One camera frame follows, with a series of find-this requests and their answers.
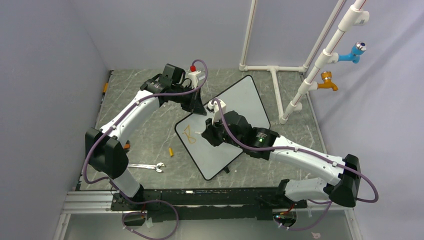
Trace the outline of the white whiteboard black frame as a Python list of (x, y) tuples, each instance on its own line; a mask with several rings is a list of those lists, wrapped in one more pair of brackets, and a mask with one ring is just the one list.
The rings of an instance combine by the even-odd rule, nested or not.
[[(270, 120), (250, 75), (232, 84), (216, 97), (225, 102), (226, 112), (237, 112), (244, 116), (253, 127), (270, 128)], [(215, 177), (242, 154), (240, 148), (227, 143), (222, 143), (216, 147), (212, 146), (201, 135), (195, 133), (203, 132), (206, 129), (206, 120), (212, 117), (212, 112), (208, 112), (207, 115), (191, 113), (183, 117), (174, 126), (183, 146), (202, 177), (207, 181)]]

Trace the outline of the yellow marker cap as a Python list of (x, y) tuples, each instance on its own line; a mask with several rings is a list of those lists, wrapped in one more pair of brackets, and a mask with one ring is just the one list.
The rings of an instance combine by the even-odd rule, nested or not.
[(170, 157), (173, 157), (175, 155), (174, 154), (174, 151), (173, 151), (173, 149), (171, 147), (168, 148), (168, 152), (169, 152), (169, 156)]

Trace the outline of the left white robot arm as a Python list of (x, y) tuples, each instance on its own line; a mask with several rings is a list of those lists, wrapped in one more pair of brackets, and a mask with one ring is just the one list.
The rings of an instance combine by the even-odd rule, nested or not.
[(208, 79), (208, 68), (189, 71), (166, 64), (162, 73), (145, 81), (135, 97), (112, 120), (100, 129), (90, 128), (85, 133), (85, 160), (82, 177), (87, 184), (109, 180), (124, 197), (124, 204), (131, 210), (144, 203), (144, 187), (128, 169), (129, 159), (124, 145), (134, 130), (167, 102), (180, 104), (191, 114), (207, 114), (201, 88)]

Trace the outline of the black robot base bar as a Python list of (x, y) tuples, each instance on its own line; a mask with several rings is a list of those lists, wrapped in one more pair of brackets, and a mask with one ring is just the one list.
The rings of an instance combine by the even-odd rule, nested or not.
[(127, 201), (114, 193), (114, 212), (143, 211), (153, 222), (174, 220), (256, 219), (271, 220), (279, 211), (307, 208), (306, 200), (292, 202), (277, 187), (145, 189), (143, 200)]

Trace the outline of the silver open-end wrench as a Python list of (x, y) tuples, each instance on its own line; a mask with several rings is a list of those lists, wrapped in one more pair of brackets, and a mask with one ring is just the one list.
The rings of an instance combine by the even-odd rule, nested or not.
[(155, 170), (158, 173), (162, 173), (162, 168), (165, 168), (166, 165), (163, 162), (159, 162), (157, 164), (135, 164), (135, 163), (129, 163), (127, 165), (128, 168), (138, 168), (138, 169), (148, 169), (148, 170)]

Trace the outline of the orange-tipped tool at edge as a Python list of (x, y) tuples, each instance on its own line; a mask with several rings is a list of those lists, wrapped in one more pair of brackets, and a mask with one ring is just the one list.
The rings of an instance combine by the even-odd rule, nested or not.
[(105, 95), (106, 95), (106, 93), (107, 93), (107, 90), (108, 90), (108, 86), (109, 86), (109, 82), (110, 82), (110, 79), (111, 79), (111, 76), (113, 75), (113, 70), (110, 70), (109, 72), (108, 72), (108, 78), (107, 78), (107, 81), (105, 82), (105, 84), (103, 85), (103, 88), (102, 88), (102, 98), (101, 98), (101, 101), (103, 102), (104, 101), (104, 97), (105, 97)]

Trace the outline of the orange brass faucet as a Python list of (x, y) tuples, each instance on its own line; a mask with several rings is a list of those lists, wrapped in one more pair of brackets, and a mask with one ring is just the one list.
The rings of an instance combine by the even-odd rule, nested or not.
[(333, 75), (330, 71), (323, 71), (320, 76), (323, 82), (317, 84), (317, 89), (331, 89), (334, 92), (338, 90), (337, 85), (332, 81)]

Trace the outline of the blue faucet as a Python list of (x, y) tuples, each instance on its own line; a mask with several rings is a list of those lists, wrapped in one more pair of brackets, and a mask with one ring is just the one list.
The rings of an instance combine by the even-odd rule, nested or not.
[(356, 42), (349, 54), (338, 55), (338, 62), (352, 62), (357, 64), (360, 61), (361, 55), (367, 50), (365, 42)]

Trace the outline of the white pvc pipe frame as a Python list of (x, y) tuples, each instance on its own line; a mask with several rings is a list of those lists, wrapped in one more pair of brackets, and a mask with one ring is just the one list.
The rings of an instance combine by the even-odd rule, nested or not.
[[(277, 103), (277, 112), (278, 112), (278, 121), (280, 124), (284, 125), (289, 119), (290, 115), (293, 112), (302, 110), (301, 99), (303, 96), (308, 95), (310, 91), (316, 91), (318, 83), (322, 83), (321, 73), (324, 72), (324, 67), (329, 64), (336, 64), (338, 62), (339, 55), (335, 49), (342, 40), (343, 36), (353, 27), (353, 26), (363, 26), (370, 19), (370, 13), (364, 10), (366, 0), (356, 0), (352, 5), (349, 6), (346, 13), (340, 20), (337, 30), (331, 37), (330, 41), (326, 47), (319, 51), (319, 47), (324, 42), (325, 37), (330, 31), (331, 26), (335, 22), (337, 16), (341, 12), (345, 1), (339, 0), (334, 9), (332, 10), (328, 20), (326, 21), (323, 29), (320, 32), (318, 39), (316, 40), (311, 52), (309, 53), (306, 61), (301, 66), (278, 66), (278, 65), (248, 65), (247, 64), (247, 54), (249, 49), (249, 44), (252, 36), (253, 23), (255, 19), (255, 14), (257, 12), (258, 2), (256, 0), (251, 1), (250, 10), (247, 21), (247, 28), (243, 42), (243, 48), (239, 63), (239, 70), (241, 72), (247, 71), (262, 71), (269, 72), (271, 74), (271, 79), (273, 82), (274, 93)], [(288, 103), (287, 107), (283, 107), (282, 97), (280, 94), (280, 88), (278, 83), (277, 72), (297, 72), (305, 73), (310, 70), (307, 77), (302, 81), (300, 87), (297, 90), (297, 93), (293, 99)]]

